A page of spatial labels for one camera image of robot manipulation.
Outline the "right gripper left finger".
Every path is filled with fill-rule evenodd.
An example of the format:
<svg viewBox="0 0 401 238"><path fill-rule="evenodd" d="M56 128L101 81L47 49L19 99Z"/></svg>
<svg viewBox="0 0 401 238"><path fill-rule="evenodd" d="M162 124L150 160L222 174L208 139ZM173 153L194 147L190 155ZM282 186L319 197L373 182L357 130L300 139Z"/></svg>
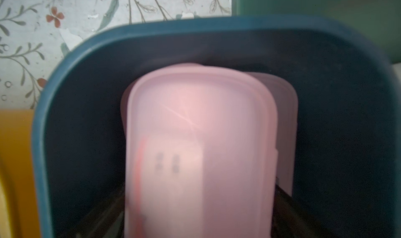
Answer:
<svg viewBox="0 0 401 238"><path fill-rule="evenodd" d="M123 187L115 190L76 225L59 235L59 237L102 238L113 227L120 229L124 217L124 196Z"/></svg>

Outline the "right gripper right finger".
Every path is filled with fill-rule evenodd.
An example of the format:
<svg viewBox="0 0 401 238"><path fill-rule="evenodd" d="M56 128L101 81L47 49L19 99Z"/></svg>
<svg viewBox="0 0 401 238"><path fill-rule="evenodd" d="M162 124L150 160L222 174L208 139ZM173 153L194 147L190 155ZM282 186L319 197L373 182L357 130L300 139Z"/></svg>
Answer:
<svg viewBox="0 0 401 238"><path fill-rule="evenodd" d="M315 217L306 212L278 185L272 217L272 238L335 238Z"/></svg>

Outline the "pink pencil case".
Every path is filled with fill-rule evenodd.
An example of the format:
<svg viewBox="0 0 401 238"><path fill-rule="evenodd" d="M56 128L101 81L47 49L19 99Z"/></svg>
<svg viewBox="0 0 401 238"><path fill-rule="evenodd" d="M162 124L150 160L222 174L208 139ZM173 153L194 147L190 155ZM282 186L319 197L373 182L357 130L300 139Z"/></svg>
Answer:
<svg viewBox="0 0 401 238"><path fill-rule="evenodd" d="M123 93L127 238L268 238L278 152L268 88L180 64Z"/></svg>
<svg viewBox="0 0 401 238"><path fill-rule="evenodd" d="M248 75L262 82L275 99L278 111L276 184L291 196L298 127L297 93L288 81L278 76L252 72Z"/></svg>

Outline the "green pencil case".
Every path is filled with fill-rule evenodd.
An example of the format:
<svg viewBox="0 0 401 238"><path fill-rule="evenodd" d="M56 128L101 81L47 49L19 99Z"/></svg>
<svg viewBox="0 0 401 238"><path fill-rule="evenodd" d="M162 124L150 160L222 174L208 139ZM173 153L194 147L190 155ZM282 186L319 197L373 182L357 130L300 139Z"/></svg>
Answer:
<svg viewBox="0 0 401 238"><path fill-rule="evenodd" d="M234 15L305 14L337 20L401 61L401 0L232 0Z"/></svg>

